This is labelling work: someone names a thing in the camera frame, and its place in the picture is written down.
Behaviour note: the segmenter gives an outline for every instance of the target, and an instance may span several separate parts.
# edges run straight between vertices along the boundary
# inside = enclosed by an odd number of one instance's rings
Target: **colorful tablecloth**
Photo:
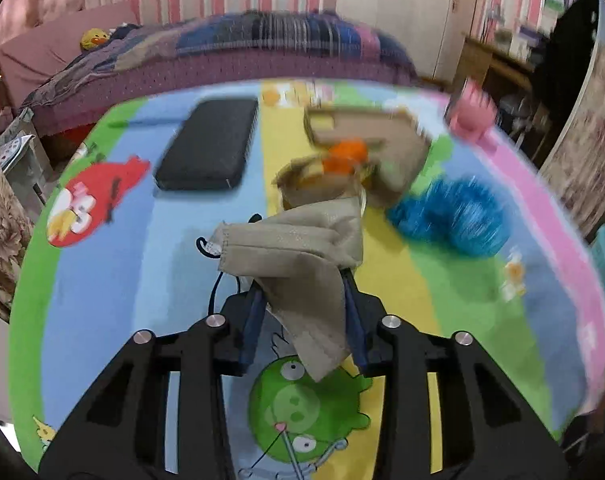
[[[153,168],[191,110],[214,96],[260,97],[242,184],[225,192],[159,190]],[[511,225],[498,256],[469,258],[404,240],[383,211],[367,208],[365,259],[356,270],[360,290],[423,332],[473,333],[554,434],[593,403],[605,368],[603,291],[581,238],[502,132],[492,131],[480,146],[458,142],[443,124],[447,98],[418,89],[347,81],[225,84],[112,108],[45,207],[10,324],[10,400],[33,467],[133,332],[179,332],[206,315],[217,262],[203,257],[194,241],[221,221],[246,222],[254,213],[279,210],[273,177],[291,158],[313,153],[303,128],[303,106],[310,102],[405,107],[417,114],[434,141],[414,190],[440,174],[476,176],[493,190]],[[225,276],[217,307],[235,291],[236,281]],[[371,478],[384,380],[359,377],[348,361],[324,388],[300,366],[267,316],[249,373],[224,378],[238,476],[295,478],[295,458],[306,478]],[[176,470],[177,381],[172,377],[167,415],[169,470]],[[262,396],[252,394],[259,388]],[[293,456],[268,423],[276,415],[288,421]],[[434,438],[436,469],[440,446]]]

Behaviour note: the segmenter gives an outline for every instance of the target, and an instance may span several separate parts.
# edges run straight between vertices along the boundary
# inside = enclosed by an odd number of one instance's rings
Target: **green pig cartoon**
[[[319,466],[334,450],[345,449],[352,430],[369,427],[359,405],[360,393],[372,380],[339,367],[316,383],[283,336],[274,334],[272,342],[280,358],[254,382],[249,427],[260,449],[274,460],[299,464],[320,459]]]

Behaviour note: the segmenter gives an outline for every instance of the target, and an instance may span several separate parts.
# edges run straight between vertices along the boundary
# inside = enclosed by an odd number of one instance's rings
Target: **yellow stripe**
[[[285,103],[286,85],[282,81],[263,85],[260,106],[260,136],[262,138],[263,171],[266,185],[267,212],[281,210],[280,195],[272,181],[292,158],[313,155],[314,149],[303,126],[304,108],[279,107]],[[276,92],[282,98],[278,101]],[[387,312],[398,314],[422,332],[440,335],[440,327],[431,304],[427,284],[409,256],[409,248],[396,230],[387,222],[381,210],[367,208],[363,218],[364,262],[356,271],[359,290],[378,296]],[[345,368],[358,373],[351,358]],[[442,442],[439,433],[440,413],[437,409],[436,380],[429,376],[432,428],[432,471],[442,469]],[[372,419],[365,431],[353,431],[349,446],[336,452],[314,473],[315,480],[369,480],[374,473],[375,453],[383,408],[385,380],[378,378],[360,396],[360,411]]]

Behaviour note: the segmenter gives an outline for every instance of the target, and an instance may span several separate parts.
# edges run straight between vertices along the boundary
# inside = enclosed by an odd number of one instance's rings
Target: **grey cloth bag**
[[[221,224],[210,242],[222,247],[218,270],[260,283],[312,379],[345,360],[340,269],[363,261],[357,198],[303,205],[253,224]]]

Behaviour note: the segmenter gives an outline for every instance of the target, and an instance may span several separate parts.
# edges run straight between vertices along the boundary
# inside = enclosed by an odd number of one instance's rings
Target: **metal bolt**
[[[401,318],[398,316],[383,317],[383,325],[387,328],[398,328],[401,325]]]
[[[222,314],[212,314],[211,316],[207,316],[207,320],[205,322],[207,323],[207,326],[216,328],[218,326],[223,326],[227,320]]]
[[[473,336],[469,332],[457,332],[454,338],[459,345],[469,346],[473,343]]]
[[[134,334],[134,343],[144,345],[151,341],[151,337],[152,334],[149,330],[138,330],[138,332]]]

